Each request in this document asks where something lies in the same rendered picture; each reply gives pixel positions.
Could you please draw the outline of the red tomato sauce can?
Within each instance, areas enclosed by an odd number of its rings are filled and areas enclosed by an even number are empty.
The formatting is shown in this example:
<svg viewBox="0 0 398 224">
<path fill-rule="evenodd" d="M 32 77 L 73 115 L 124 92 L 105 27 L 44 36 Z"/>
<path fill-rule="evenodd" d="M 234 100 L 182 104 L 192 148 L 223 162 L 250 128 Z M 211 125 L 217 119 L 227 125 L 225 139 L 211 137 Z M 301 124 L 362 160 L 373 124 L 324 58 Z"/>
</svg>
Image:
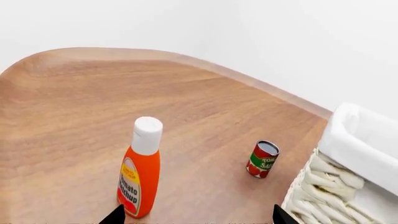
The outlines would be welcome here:
<svg viewBox="0 0 398 224">
<path fill-rule="evenodd" d="M 265 179 L 279 154 L 280 150 L 274 143 L 259 140 L 246 164 L 247 172 L 257 179 Z"/>
</svg>

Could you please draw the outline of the orange tomato ketchup bottle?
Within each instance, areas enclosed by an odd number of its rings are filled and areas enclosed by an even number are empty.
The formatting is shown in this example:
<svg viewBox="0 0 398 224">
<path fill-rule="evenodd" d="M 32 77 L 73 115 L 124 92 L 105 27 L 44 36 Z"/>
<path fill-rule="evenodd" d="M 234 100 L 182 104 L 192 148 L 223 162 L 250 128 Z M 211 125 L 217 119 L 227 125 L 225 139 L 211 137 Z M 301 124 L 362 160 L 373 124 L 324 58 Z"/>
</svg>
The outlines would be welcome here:
<svg viewBox="0 0 398 224">
<path fill-rule="evenodd" d="M 117 200 L 133 218 L 150 213 L 160 178 L 160 140 L 163 124 L 154 117 L 139 117 L 134 122 L 131 145 L 122 160 Z"/>
</svg>

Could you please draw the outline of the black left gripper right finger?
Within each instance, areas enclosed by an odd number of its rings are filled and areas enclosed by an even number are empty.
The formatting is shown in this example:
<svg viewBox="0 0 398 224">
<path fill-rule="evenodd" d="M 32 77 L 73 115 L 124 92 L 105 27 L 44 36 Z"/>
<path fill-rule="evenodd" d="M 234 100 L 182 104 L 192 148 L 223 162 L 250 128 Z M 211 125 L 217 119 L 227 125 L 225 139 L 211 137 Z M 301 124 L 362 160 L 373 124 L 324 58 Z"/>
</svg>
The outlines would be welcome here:
<svg viewBox="0 0 398 224">
<path fill-rule="evenodd" d="M 279 205 L 274 205 L 273 224 L 299 224 Z"/>
</svg>

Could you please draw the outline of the white woven basket with liner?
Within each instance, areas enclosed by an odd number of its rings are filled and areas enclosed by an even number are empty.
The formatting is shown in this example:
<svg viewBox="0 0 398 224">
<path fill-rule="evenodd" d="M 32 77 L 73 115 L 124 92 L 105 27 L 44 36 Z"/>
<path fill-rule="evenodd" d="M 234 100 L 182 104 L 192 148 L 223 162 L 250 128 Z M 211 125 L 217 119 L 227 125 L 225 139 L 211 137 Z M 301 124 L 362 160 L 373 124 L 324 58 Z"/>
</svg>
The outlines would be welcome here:
<svg viewBox="0 0 398 224">
<path fill-rule="evenodd" d="M 281 208 L 297 224 L 398 224 L 398 120 L 339 105 Z"/>
</svg>

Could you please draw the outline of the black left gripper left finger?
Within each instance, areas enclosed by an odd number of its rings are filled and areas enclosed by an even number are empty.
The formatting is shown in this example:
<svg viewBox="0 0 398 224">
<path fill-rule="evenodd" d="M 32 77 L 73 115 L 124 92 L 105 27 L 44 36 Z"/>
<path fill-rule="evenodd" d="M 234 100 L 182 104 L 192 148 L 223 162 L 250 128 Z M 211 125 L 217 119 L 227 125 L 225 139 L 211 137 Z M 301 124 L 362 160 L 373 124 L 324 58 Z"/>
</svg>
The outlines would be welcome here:
<svg viewBox="0 0 398 224">
<path fill-rule="evenodd" d="M 124 222 L 125 222 L 124 205 L 119 205 L 98 224 L 124 224 Z"/>
</svg>

